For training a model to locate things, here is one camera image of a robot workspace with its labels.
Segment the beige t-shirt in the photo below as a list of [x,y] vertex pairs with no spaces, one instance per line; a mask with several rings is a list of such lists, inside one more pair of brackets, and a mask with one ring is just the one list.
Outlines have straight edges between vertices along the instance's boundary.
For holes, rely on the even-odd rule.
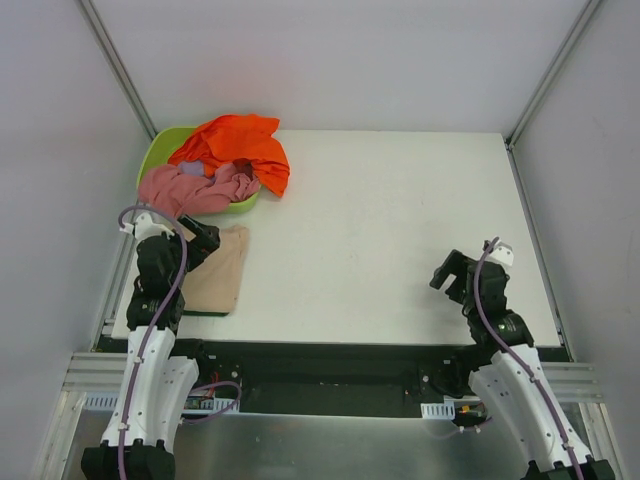
[[220,247],[184,279],[185,310],[230,314],[235,310],[249,240],[249,229],[241,225],[220,231]]

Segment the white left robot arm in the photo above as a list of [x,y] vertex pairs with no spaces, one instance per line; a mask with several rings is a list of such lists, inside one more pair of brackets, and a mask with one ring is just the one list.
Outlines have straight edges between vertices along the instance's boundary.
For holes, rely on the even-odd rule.
[[129,334],[120,392],[100,444],[84,450],[88,479],[172,479],[174,440],[192,389],[211,377],[198,355],[176,356],[185,276],[220,246],[219,230],[183,215],[155,222],[147,209],[121,229],[136,240],[138,274],[126,318]]

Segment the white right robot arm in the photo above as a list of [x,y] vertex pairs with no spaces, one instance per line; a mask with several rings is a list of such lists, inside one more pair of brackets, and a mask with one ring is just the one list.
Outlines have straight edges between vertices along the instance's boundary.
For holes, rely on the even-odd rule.
[[479,259],[453,250],[434,271],[431,288],[461,306],[473,342],[431,374],[431,386],[452,398],[474,393],[519,445],[525,478],[613,479],[609,461],[594,458],[562,411],[532,334],[507,305],[512,262],[511,250],[493,240]]

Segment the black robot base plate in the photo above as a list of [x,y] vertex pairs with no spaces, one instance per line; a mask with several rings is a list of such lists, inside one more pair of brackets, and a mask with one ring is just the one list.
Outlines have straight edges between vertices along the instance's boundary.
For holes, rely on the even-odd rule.
[[216,393],[243,413],[417,418],[472,394],[467,347],[179,339],[171,352],[196,359],[201,381],[239,384]]

